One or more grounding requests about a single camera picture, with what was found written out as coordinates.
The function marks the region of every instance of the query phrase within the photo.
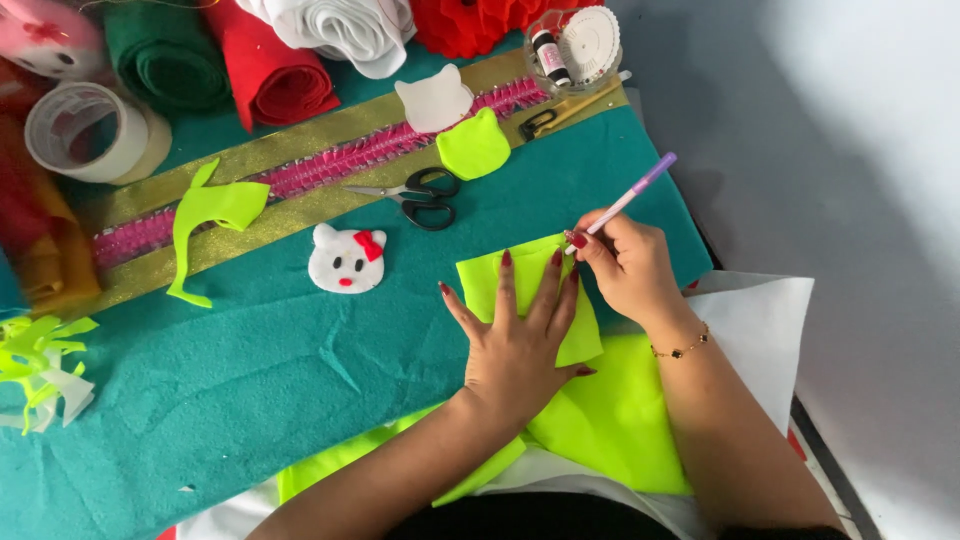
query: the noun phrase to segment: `masking tape roll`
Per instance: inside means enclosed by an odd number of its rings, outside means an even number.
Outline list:
[[[78,135],[111,114],[116,115],[116,135],[107,150],[91,161],[74,159],[70,149]],[[27,150],[37,163],[95,184],[147,178],[170,151],[170,126],[163,118],[94,83],[66,83],[53,89],[30,111],[24,132]]]

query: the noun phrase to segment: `neon green felt scrap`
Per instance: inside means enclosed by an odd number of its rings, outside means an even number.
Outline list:
[[[510,142],[489,107],[437,135],[437,149],[444,167],[464,180],[490,174],[510,157]]]
[[[530,309],[534,297],[537,296],[537,289],[540,287],[543,269],[559,247],[566,247],[566,240],[562,234],[554,234],[510,248],[515,268],[516,310],[521,317],[525,316]],[[502,257],[503,251],[498,251],[457,263],[460,285],[464,288],[464,303],[478,319],[485,323],[493,322]],[[572,268],[573,257],[564,257],[562,276],[566,277]],[[600,343],[600,329],[593,314],[593,306],[581,283],[580,293],[577,295],[577,314],[573,318],[564,342],[560,345],[557,353],[557,367],[584,362],[601,353],[603,353],[603,346]]]
[[[60,389],[40,375],[52,370],[59,371],[62,355],[86,350],[82,342],[61,341],[59,338],[95,328],[97,323],[89,317],[63,326],[60,319],[53,315],[45,315],[35,321],[30,317],[14,317],[0,323],[0,382],[20,384],[26,398],[21,434],[26,435],[30,430],[31,409],[60,396]],[[84,363],[79,362],[70,375],[79,377],[84,370]]]
[[[270,195],[270,187],[257,182],[234,182],[204,187],[219,164],[220,158],[217,158],[200,167],[190,182],[190,188],[177,205],[177,215],[174,217],[177,275],[170,283],[167,294],[200,307],[213,307],[213,304],[205,296],[183,290],[188,269],[186,246],[190,233],[207,221],[215,221],[217,225],[228,229],[244,231],[267,206],[267,197]]]
[[[648,493],[689,494],[645,334],[605,336],[590,377],[568,382],[527,429],[542,446]]]
[[[426,416],[427,413],[437,408],[437,406],[438,405],[431,406],[419,412],[404,416],[390,426],[381,426],[357,435],[333,448],[307,457],[280,471],[279,474],[276,475],[277,488],[280,493],[280,503],[286,503],[314,483],[325,479],[353,461],[372,452],[376,447],[387,442],[394,435],[416,424],[419,419]],[[514,438],[514,440],[494,454],[470,476],[434,501],[433,505],[440,506],[442,504],[453,503],[469,495],[502,473],[511,463],[516,461],[525,450],[526,445],[520,440],[520,437]]]

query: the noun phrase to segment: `scissors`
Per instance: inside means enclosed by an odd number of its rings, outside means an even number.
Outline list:
[[[453,182],[453,185],[448,189],[435,187],[433,185],[423,185],[423,177],[434,173],[441,173],[441,175],[449,177]],[[393,199],[400,203],[400,209],[403,210],[403,214],[407,216],[407,219],[409,219],[411,223],[425,231],[440,231],[446,229],[451,223],[453,223],[453,218],[457,217],[457,210],[453,209],[453,207],[447,203],[441,203],[437,201],[437,199],[453,197],[456,195],[457,192],[460,191],[460,179],[457,178],[457,175],[451,173],[443,167],[426,167],[425,169],[421,169],[410,175],[410,178],[407,179],[407,182],[404,185],[398,185],[397,187],[388,188],[364,187],[362,185],[345,185],[344,189],[347,191],[353,191],[354,193],[363,193],[364,195],[375,195],[377,197],[387,197],[388,199]],[[428,195],[429,200],[423,201],[420,199],[407,199],[401,196],[400,193],[422,193],[424,195]],[[437,225],[424,223],[417,217],[418,210],[441,210],[446,212],[447,217],[443,223]]]

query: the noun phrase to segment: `pink decoration strip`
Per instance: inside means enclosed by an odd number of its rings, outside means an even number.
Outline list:
[[[517,110],[530,109],[550,99],[529,78],[517,79],[480,93],[464,119],[490,107],[501,121]],[[340,182],[353,174],[375,168],[433,144],[437,134],[420,134],[405,121],[354,140],[326,148],[316,154],[289,161],[238,182],[260,182],[271,186],[268,205],[298,197],[312,189]],[[101,270],[173,243],[177,203],[153,210],[133,220],[104,229],[93,236],[96,265]],[[194,230],[201,233],[215,227],[207,222]]]

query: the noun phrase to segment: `dark green felt roll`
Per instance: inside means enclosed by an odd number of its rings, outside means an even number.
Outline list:
[[[227,66],[203,16],[189,0],[167,2],[107,4],[104,27],[113,70],[155,110],[225,109],[232,103]]]

